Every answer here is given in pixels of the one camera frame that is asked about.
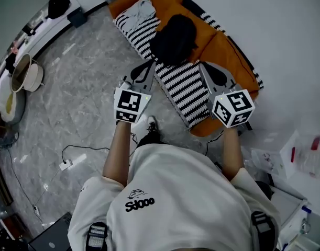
sneaker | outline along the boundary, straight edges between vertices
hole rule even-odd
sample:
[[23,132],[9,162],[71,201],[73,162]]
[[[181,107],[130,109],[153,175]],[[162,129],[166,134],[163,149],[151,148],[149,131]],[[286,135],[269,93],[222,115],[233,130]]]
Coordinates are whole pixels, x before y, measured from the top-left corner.
[[156,124],[156,120],[155,120],[155,117],[154,116],[150,116],[148,117],[148,128],[147,130],[149,132],[152,132],[152,131],[158,131],[158,125]]

black backpack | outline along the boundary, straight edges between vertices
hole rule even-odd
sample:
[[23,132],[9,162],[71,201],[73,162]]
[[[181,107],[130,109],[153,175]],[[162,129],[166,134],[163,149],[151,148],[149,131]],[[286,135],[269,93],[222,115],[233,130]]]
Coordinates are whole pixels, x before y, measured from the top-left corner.
[[62,16],[67,11],[69,5],[69,0],[49,0],[48,17],[56,19]]
[[193,21],[183,15],[174,15],[150,41],[150,51],[165,66],[178,65],[196,48],[197,29]]

person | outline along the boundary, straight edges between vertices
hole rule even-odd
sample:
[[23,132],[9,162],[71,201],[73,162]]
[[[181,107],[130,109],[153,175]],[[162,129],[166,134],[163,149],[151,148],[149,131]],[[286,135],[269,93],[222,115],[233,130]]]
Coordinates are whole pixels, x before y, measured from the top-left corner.
[[68,232],[73,251],[101,250],[104,231],[91,233],[97,222],[106,226],[102,250],[253,250],[256,210],[275,221],[277,234],[278,211],[245,170],[236,128],[224,130],[220,171],[203,154],[160,142],[154,117],[148,125],[129,164],[131,124],[118,122],[103,176],[79,195]]

orange sofa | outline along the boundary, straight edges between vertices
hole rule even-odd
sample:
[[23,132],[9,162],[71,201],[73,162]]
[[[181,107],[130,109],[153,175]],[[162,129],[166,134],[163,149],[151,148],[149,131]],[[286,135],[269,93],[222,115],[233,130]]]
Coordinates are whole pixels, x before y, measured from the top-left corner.
[[[112,17],[115,19],[137,1],[139,0],[117,0],[113,2],[109,5]],[[156,9],[156,17],[161,20],[157,30],[161,30],[175,14],[182,14],[193,20],[197,28],[195,40],[197,48],[189,57],[190,62],[194,63],[200,60],[216,63],[228,69],[236,82],[243,89],[249,91],[252,99],[258,96],[260,86],[253,73],[253,67],[230,37],[226,36],[223,31],[210,26],[199,16],[184,7],[185,3],[183,0],[151,1]],[[190,131],[195,136],[207,136],[221,126],[222,123],[219,120],[213,120],[211,117],[208,117],[192,127]]]

